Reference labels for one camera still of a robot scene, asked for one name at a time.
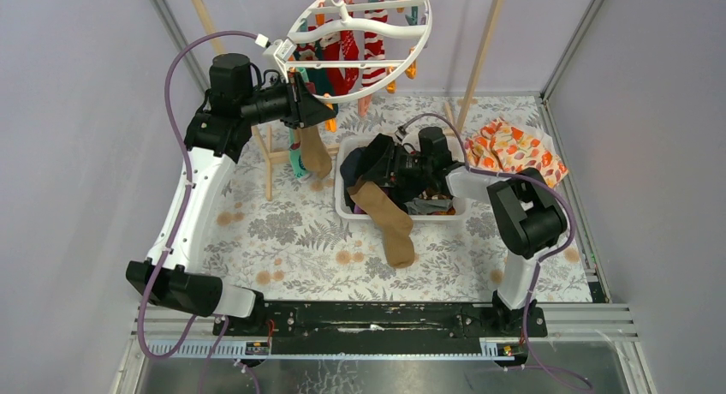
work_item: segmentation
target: sock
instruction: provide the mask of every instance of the sock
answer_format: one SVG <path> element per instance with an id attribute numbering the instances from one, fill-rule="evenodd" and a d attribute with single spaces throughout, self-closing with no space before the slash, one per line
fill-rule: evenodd
<path id="1" fill-rule="evenodd" d="M 341 32 L 341 49 L 343 60 L 358 60 L 360 50 L 358 50 L 358 45 L 355 43 L 355 36 L 352 31 L 347 30 Z M 350 93 L 353 90 L 355 82 L 358 81 L 359 77 L 360 71 L 357 68 L 349 67 L 345 69 L 345 93 Z"/>
<path id="2" fill-rule="evenodd" d="M 373 219 L 384 233 L 384 250 L 389 266 L 406 268 L 414 263 L 414 243 L 411 230 L 414 221 L 374 182 L 359 180 L 348 188 L 350 198 Z"/>
<path id="3" fill-rule="evenodd" d="M 324 178 L 333 170 L 333 160 L 320 139 L 318 126 L 299 130 L 301 158 L 305 169 L 315 173 L 318 178 Z"/>
<path id="4" fill-rule="evenodd" d="M 315 60 L 323 59 L 323 49 L 322 47 L 320 47 L 320 42 L 317 42 L 315 44 L 315 57 Z M 326 69 L 308 70 L 307 76 L 310 78 L 310 81 L 315 83 L 315 91 L 317 92 L 318 96 L 324 96 L 326 93 L 331 96 L 335 95 L 335 90 L 333 89 L 332 83 L 330 83 L 330 78 L 328 77 Z M 333 105 L 333 111 L 336 113 L 337 116 L 338 104 Z"/>
<path id="5" fill-rule="evenodd" d="M 373 10 L 366 11 L 364 17 L 373 21 L 388 22 L 388 11 Z M 383 36 L 365 32 L 363 37 L 366 41 L 366 60 L 385 60 L 385 47 Z M 386 68 L 363 69 L 363 87 L 370 87 L 386 76 Z M 372 96 L 367 96 L 358 100 L 358 114 L 365 116 L 368 113 L 368 107 L 371 105 Z"/>
<path id="6" fill-rule="evenodd" d="M 320 39 L 320 48 L 323 52 L 322 60 L 329 62 L 340 60 L 341 33 L 334 32 L 324 36 Z M 325 69 L 325 73 L 328 75 L 328 80 L 330 80 L 330 84 L 333 86 L 334 93 L 331 93 L 331 96 L 342 96 L 348 93 L 345 87 L 345 79 L 339 68 Z"/>
<path id="7" fill-rule="evenodd" d="M 295 178 L 304 182 L 311 174 L 305 170 L 305 166 L 302 163 L 300 136 L 298 135 L 298 138 L 296 139 L 295 134 L 299 134 L 299 132 L 297 130 L 290 129 L 290 165 L 293 167 Z"/>

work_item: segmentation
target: cable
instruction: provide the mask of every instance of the cable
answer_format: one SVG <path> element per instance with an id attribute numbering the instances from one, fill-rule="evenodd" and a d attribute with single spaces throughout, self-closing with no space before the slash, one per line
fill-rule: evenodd
<path id="1" fill-rule="evenodd" d="M 459 141 L 459 146 L 461 147 L 461 151 L 464 153 L 464 167 L 466 167 L 467 171 L 469 171 L 470 173 L 474 173 L 474 174 L 480 174 L 482 176 L 516 178 L 516 179 L 519 179 L 519 180 L 522 180 L 525 182 L 530 182 L 532 184 L 536 184 L 536 185 L 540 186 L 541 188 L 544 188 L 545 190 L 547 190 L 548 193 L 552 194 L 557 199 L 557 202 L 560 203 L 560 205 L 562 206 L 562 209 L 564 209 L 565 214 L 567 214 L 568 221 L 569 221 L 569 234 L 568 234 L 567 240 L 565 241 L 565 243 L 562 246 L 548 252 L 547 254 L 545 254 L 542 257 L 537 259 L 537 265 L 535 265 L 535 267 L 534 267 L 532 282 L 529 285 L 529 290 L 527 290 L 527 298 L 524 303 L 524 313 L 523 313 L 523 320 L 522 320 L 522 334 L 524 335 L 524 340 L 527 343 L 527 347 L 529 348 L 529 353 L 532 354 L 532 358 L 534 358 L 534 360 L 537 362 L 539 369 L 541 369 L 542 371 L 545 371 L 558 383 L 568 387 L 571 390 L 593 392 L 595 390 L 595 387 L 587 379 L 587 377 L 579 375 L 578 373 L 575 373 L 573 371 L 564 370 L 564 369 L 561 369 L 558 367 L 550 367 L 550 366 L 546 366 L 545 364 L 543 364 L 542 361 L 539 359 L 539 357 L 537 357 L 537 354 L 535 354 L 535 352 L 532 348 L 532 345 L 529 342 L 529 335 L 527 334 L 527 316 L 529 314 L 529 304 L 532 302 L 534 287 L 537 285 L 537 280 L 539 280 L 540 265 L 542 264 L 543 261 L 549 259 L 551 256 L 557 255 L 560 252 L 562 252 L 565 248 L 569 247 L 569 245 L 572 244 L 572 242 L 574 241 L 574 234 L 575 234 L 576 228 L 574 225 L 575 221 L 574 221 L 574 212 L 572 210 L 572 206 L 570 206 L 570 204 L 567 201 L 565 201 L 565 199 L 557 191 L 553 190 L 550 186 L 548 186 L 547 184 L 545 184 L 539 180 L 531 178 L 529 176 L 523 176 L 521 174 L 499 173 L 499 172 L 489 171 L 489 170 L 474 169 L 472 167 L 472 165 L 469 164 L 467 150 L 464 146 L 464 141 L 461 139 L 461 134 L 459 133 L 459 130 L 457 130 L 456 127 L 454 127 L 454 125 L 449 121 L 449 119 L 447 119 L 444 116 L 441 116 L 440 114 L 436 114 L 436 113 L 419 114 L 419 115 L 415 116 L 414 118 L 412 118 L 411 120 L 408 120 L 407 122 L 405 122 L 402 126 L 400 126 L 398 128 L 398 131 L 405 134 L 406 128 L 408 126 L 410 126 L 414 122 L 417 122 L 418 120 L 420 120 L 421 118 L 426 117 L 426 116 L 433 116 L 433 117 L 438 118 L 439 120 L 445 122 L 446 125 L 449 126 L 449 128 L 451 128 L 451 130 L 454 132 L 454 136 Z M 577 378 L 578 380 L 582 381 L 583 383 L 585 383 L 585 385 L 587 385 L 587 388 L 579 387 L 577 385 L 571 385 L 567 381 L 564 381 L 563 379 L 558 378 L 555 375 L 555 372 L 562 372 L 562 370 L 564 370 L 565 373 L 568 373 L 569 375 L 571 375 L 571 376 Z"/>
<path id="2" fill-rule="evenodd" d="M 406 148 L 406 146 L 411 147 L 411 151 L 408 152 L 408 154 L 414 154 L 416 152 L 416 147 L 414 147 L 411 143 L 403 143 L 403 148 Z"/>
<path id="3" fill-rule="evenodd" d="M 272 354 L 272 346 L 270 343 L 272 342 L 272 333 L 275 332 L 275 321 L 273 319 L 267 320 L 267 328 L 269 329 L 267 332 L 267 352 Z"/>
<path id="4" fill-rule="evenodd" d="M 214 316 L 215 319 L 218 319 L 220 317 L 222 317 L 222 316 L 221 315 Z M 202 388 L 204 387 L 204 380 L 206 377 L 206 370 L 209 368 L 209 361 L 211 360 L 211 355 L 214 354 L 215 351 L 217 351 L 217 346 L 219 345 L 219 342 L 222 341 L 222 336 L 224 336 L 224 333 L 227 332 L 228 326 L 229 326 L 229 317 L 224 317 L 224 325 L 222 326 L 222 331 L 219 332 L 219 337 L 217 337 L 217 340 L 211 346 L 209 353 L 207 353 L 207 355 L 206 355 L 205 363 L 202 366 L 202 374 L 199 376 L 199 385 L 197 386 L 198 394 L 202 394 Z"/>
<path id="5" fill-rule="evenodd" d="M 257 77 L 257 86 L 253 87 L 254 90 L 259 90 L 265 84 L 262 82 L 262 74 L 259 72 L 259 67 L 255 63 L 250 63 L 250 66 L 254 69 L 254 75 Z"/>
<path id="6" fill-rule="evenodd" d="M 192 173 L 192 160 L 189 158 L 189 153 L 187 152 L 187 147 L 184 145 L 184 139 L 182 138 L 182 133 L 179 132 L 179 125 L 176 124 L 176 120 L 174 118 L 174 112 L 171 109 L 171 97 L 170 97 L 170 89 L 171 89 L 171 76 L 174 74 L 174 70 L 176 69 L 176 66 L 179 65 L 179 62 L 186 56 L 194 47 L 201 45 L 202 43 L 205 43 L 206 41 L 209 41 L 211 39 L 216 39 L 217 37 L 222 36 L 242 36 L 242 37 L 248 37 L 250 39 L 256 39 L 257 36 L 248 33 L 248 32 L 239 32 L 239 31 L 226 31 L 226 32 L 219 32 L 219 33 L 213 33 L 209 34 L 207 36 L 204 36 L 200 39 L 196 39 L 193 41 L 190 45 L 184 48 L 184 50 L 180 51 L 179 54 L 176 55 L 174 58 L 174 61 L 171 62 L 171 65 L 169 66 L 169 71 L 166 73 L 166 79 L 164 80 L 164 104 L 166 105 L 166 114 L 169 117 L 169 123 L 171 126 L 171 130 L 174 132 L 174 136 L 176 137 L 176 143 L 179 146 L 179 149 L 181 150 L 181 155 L 184 158 L 184 170 L 187 172 L 187 186 L 184 188 L 184 197 L 181 199 L 181 205 L 179 207 L 179 212 L 176 214 L 176 218 L 174 220 L 174 224 L 171 226 L 171 231 L 169 235 L 167 236 L 166 243 L 164 244 L 164 251 L 159 256 L 159 259 L 157 261 L 157 265 L 154 267 L 154 270 L 152 271 L 152 275 L 149 277 L 148 283 L 146 283 L 146 287 L 144 288 L 144 294 L 141 297 L 141 305 L 139 307 L 139 321 L 136 324 L 136 333 L 139 338 L 139 346 L 141 347 L 141 352 L 144 353 L 145 356 L 152 358 L 154 360 L 161 360 L 164 358 L 171 357 L 179 348 L 182 346 L 182 343 L 184 343 L 184 340 L 187 338 L 187 334 L 189 333 L 189 330 L 192 328 L 192 323 L 197 318 L 196 315 L 193 315 L 192 318 L 189 319 L 187 322 L 187 326 L 184 328 L 184 332 L 181 334 L 181 337 L 179 338 L 179 341 L 176 342 L 176 345 L 169 350 L 168 352 L 156 355 L 153 354 L 149 350 L 148 344 L 146 344 L 146 336 L 144 335 L 144 318 L 146 316 L 146 306 L 149 303 L 149 299 L 151 298 L 152 289 L 154 286 L 154 283 L 156 283 L 157 278 L 159 276 L 159 273 L 161 272 L 161 269 L 164 266 L 164 262 L 166 261 L 166 258 L 169 256 L 169 251 L 171 250 L 171 246 L 174 244 L 174 239 L 176 238 L 176 233 L 179 231 L 179 227 L 182 225 L 182 220 L 184 218 L 184 212 L 187 210 L 187 207 L 189 205 L 189 198 L 192 196 L 192 181 L 191 178 L 193 176 Z"/>
<path id="7" fill-rule="evenodd" d="M 277 71 L 277 70 L 275 70 L 275 69 L 267 69 L 267 70 L 265 70 L 262 73 L 262 86 L 264 86 L 265 84 L 267 84 L 267 75 L 268 74 L 277 75 L 277 77 L 275 78 L 275 81 L 274 82 L 273 81 L 270 81 L 270 84 L 272 84 L 273 86 L 275 86 L 276 84 L 279 84 L 280 83 L 280 80 L 282 79 L 282 75 L 280 75 L 280 72 Z"/>
<path id="8" fill-rule="evenodd" d="M 252 382 L 254 383 L 254 392 L 256 394 L 260 394 L 262 391 L 259 389 L 259 379 L 257 378 L 257 374 L 255 374 L 254 371 L 252 371 L 252 369 L 248 367 L 247 364 L 245 364 L 244 362 L 235 363 L 236 366 L 240 364 L 242 366 L 243 372 L 249 373 L 250 377 L 252 377 Z"/>

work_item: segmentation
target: green sock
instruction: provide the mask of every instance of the green sock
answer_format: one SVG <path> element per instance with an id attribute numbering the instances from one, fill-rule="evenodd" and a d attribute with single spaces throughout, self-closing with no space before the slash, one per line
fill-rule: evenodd
<path id="1" fill-rule="evenodd" d="M 290 129 L 290 165 L 293 166 L 295 178 L 301 182 L 304 182 L 310 177 L 310 172 L 305 170 L 305 166 L 302 165 L 300 143 L 295 144 L 295 132 L 293 129 Z"/>

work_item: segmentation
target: black rail base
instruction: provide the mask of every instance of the black rail base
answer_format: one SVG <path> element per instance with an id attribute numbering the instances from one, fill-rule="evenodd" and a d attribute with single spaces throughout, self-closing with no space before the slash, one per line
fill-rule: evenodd
<path id="1" fill-rule="evenodd" d="M 521 326 L 503 331 L 487 303 L 267 301 L 256 311 L 254 325 L 230 317 L 225 335 L 265 339 L 274 322 L 275 355 L 477 355 L 482 337 L 521 338 Z M 214 325 L 214 335 L 221 330 Z M 542 308 L 531 310 L 527 331 L 547 336 Z"/>

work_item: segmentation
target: clothing rack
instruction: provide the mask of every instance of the clothing rack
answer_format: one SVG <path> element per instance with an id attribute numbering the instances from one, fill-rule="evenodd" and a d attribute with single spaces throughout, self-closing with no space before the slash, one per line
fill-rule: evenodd
<path id="1" fill-rule="evenodd" d="M 486 23 L 484 25 L 484 32 L 482 34 L 481 43 L 479 44 L 479 51 L 477 53 L 477 58 L 474 61 L 474 65 L 472 68 L 472 73 L 469 77 L 469 83 L 467 86 L 467 92 L 464 95 L 464 99 L 461 101 L 461 109 L 459 111 L 458 119 L 455 120 L 453 111 L 451 110 L 451 107 L 449 103 L 444 103 L 444 113 L 446 117 L 451 121 L 452 124 L 454 124 L 458 130 L 461 132 L 464 128 L 464 123 L 467 120 L 467 114 L 469 112 L 469 107 L 471 106 L 471 103 L 473 101 L 473 95 L 474 91 L 476 89 L 477 84 L 479 83 L 479 76 L 481 75 L 481 69 L 484 67 L 484 61 L 486 59 L 487 51 L 489 50 L 489 45 L 491 44 L 491 38 L 492 34 L 494 33 L 494 28 L 497 26 L 497 22 L 499 19 L 499 12 L 502 9 L 504 0 L 491 0 L 491 6 L 489 8 L 489 14 L 486 19 Z M 217 29 L 214 27 L 214 22 L 211 19 L 211 16 L 209 14 L 209 10 L 207 9 L 205 3 L 203 0 L 192 0 L 192 5 L 194 6 L 194 9 L 197 11 L 197 16 L 199 17 L 199 20 L 202 23 L 202 27 L 205 29 L 205 32 L 207 34 L 216 33 Z M 211 41 L 211 46 L 214 49 L 214 52 L 217 54 L 224 54 L 226 53 L 224 46 L 222 45 L 222 41 L 220 39 L 213 39 Z M 259 132 L 259 128 L 257 126 L 252 127 L 252 134 L 257 141 L 257 144 L 259 146 L 260 151 L 262 152 L 262 157 L 265 159 L 265 167 L 266 167 L 266 184 L 265 184 L 265 198 L 269 201 L 272 200 L 272 166 L 275 164 L 285 164 L 289 161 L 289 150 L 282 149 L 282 150 L 275 150 L 272 148 L 272 126 L 267 126 L 267 136 L 266 141 L 263 140 L 262 134 Z M 339 145 L 333 144 L 328 145 L 327 147 L 328 154 L 332 156 L 335 156 L 338 153 Z"/>

